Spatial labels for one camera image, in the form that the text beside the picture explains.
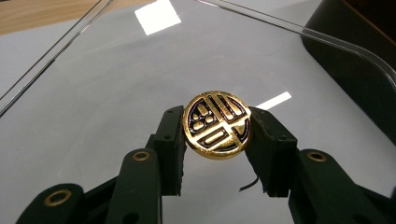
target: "gold medallion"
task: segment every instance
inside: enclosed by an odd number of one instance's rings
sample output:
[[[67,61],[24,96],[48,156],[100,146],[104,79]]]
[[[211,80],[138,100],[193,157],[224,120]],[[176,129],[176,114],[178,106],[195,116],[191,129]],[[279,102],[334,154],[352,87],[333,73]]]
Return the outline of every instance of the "gold medallion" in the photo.
[[[182,121],[189,145],[209,159],[238,155],[250,138],[250,110],[224,91],[196,96],[185,108]]]

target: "black engraved symbol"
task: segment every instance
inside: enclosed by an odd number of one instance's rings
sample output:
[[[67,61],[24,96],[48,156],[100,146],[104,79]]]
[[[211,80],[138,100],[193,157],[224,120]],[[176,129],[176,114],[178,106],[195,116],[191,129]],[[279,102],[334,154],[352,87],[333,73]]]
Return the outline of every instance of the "black engraved symbol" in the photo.
[[[210,91],[190,102],[183,122],[191,145],[207,155],[231,157],[248,140],[250,110],[227,92]]]

